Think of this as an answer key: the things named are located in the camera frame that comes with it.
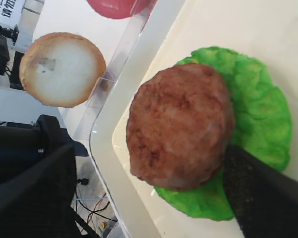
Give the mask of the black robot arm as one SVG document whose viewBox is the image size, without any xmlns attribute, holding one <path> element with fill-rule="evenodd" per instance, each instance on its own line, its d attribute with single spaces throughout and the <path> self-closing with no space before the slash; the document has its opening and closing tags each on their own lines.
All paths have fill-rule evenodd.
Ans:
<svg viewBox="0 0 298 238">
<path fill-rule="evenodd" d="M 54 116 L 0 126 L 0 238 L 97 237 L 70 206 L 78 146 Z M 223 184 L 246 238 L 298 238 L 298 182 L 231 145 Z"/>
</svg>

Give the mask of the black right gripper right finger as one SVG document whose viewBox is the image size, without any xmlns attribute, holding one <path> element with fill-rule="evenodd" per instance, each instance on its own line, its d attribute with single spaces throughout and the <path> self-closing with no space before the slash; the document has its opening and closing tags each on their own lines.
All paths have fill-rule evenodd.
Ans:
<svg viewBox="0 0 298 238">
<path fill-rule="evenodd" d="M 230 145 L 223 186 L 246 238 L 298 238 L 298 182 Z"/>
</svg>

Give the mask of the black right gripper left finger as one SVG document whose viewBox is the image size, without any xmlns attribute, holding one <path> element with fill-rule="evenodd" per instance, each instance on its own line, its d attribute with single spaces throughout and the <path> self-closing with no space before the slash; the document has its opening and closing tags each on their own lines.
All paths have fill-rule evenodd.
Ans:
<svg viewBox="0 0 298 238">
<path fill-rule="evenodd" d="M 0 186 L 0 238 L 75 238 L 75 152 L 62 146 Z"/>
</svg>

